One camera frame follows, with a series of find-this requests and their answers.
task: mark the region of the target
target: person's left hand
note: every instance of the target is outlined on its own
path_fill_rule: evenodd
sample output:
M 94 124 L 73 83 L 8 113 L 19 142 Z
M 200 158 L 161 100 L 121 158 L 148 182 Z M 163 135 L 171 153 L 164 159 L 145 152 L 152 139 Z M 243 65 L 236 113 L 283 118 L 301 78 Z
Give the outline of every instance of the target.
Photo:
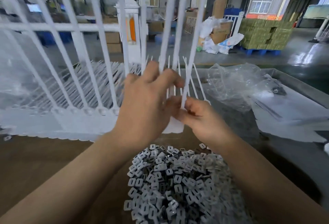
M 184 86 L 184 80 L 172 69 L 159 74 L 159 64 L 151 61 L 142 76 L 128 74 L 124 98 L 113 129 L 126 147 L 143 149 L 154 141 L 169 123 L 179 105 L 167 99 L 167 89 Z

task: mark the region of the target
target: hand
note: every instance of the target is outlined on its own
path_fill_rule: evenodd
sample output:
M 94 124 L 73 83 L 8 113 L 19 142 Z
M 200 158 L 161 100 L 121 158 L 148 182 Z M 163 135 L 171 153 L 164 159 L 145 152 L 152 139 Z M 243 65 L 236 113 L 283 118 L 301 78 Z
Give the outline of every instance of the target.
M 182 97 L 175 98 L 176 104 L 181 101 Z M 225 141 L 233 134 L 231 128 L 207 101 L 187 97 L 185 109 L 187 111 L 177 110 L 174 117 L 191 127 L 195 136 L 208 146 L 218 140 Z
M 113 132 L 124 145 L 145 148 L 154 141 L 177 111 L 176 105 L 166 99 L 167 89 L 184 86 L 184 80 L 172 69 L 159 74 L 159 64 L 151 61 L 142 76 L 128 74 L 124 98 Z

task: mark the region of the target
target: person's right hand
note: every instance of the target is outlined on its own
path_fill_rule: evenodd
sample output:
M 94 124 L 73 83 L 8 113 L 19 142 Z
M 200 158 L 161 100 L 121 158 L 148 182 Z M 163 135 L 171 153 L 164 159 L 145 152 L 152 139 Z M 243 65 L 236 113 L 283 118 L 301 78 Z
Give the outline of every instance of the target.
M 176 97 L 175 101 L 179 103 L 181 98 Z M 233 134 L 231 128 L 207 101 L 187 97 L 185 109 L 179 109 L 174 117 L 189 126 L 195 136 L 208 146 L 219 140 L 227 141 Z

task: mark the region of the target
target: person's left arm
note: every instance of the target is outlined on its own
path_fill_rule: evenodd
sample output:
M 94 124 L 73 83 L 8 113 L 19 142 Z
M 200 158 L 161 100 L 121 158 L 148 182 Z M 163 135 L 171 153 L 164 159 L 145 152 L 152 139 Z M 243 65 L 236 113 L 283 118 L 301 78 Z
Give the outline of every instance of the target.
M 166 100 L 171 85 L 183 87 L 183 79 L 150 62 L 142 76 L 129 74 L 124 100 L 114 129 L 30 193 L 0 223 L 67 223 L 104 189 L 129 159 L 147 147 L 167 126 L 177 105 Z

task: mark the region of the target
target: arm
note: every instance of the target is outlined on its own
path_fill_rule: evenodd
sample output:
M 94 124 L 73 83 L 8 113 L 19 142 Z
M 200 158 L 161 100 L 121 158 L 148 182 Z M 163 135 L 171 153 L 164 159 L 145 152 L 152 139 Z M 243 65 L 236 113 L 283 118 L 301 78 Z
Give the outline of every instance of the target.
M 321 206 L 234 134 L 207 102 L 187 98 L 185 108 L 187 111 L 180 110 L 175 117 L 222 155 L 257 216 L 267 223 L 329 223 Z
M 168 125 L 176 107 L 162 96 L 173 84 L 181 88 L 184 81 L 170 69 L 159 76 L 156 62 L 150 62 L 140 77 L 128 75 L 114 129 L 10 209 L 0 223 L 52 224 L 72 220 L 123 164 Z

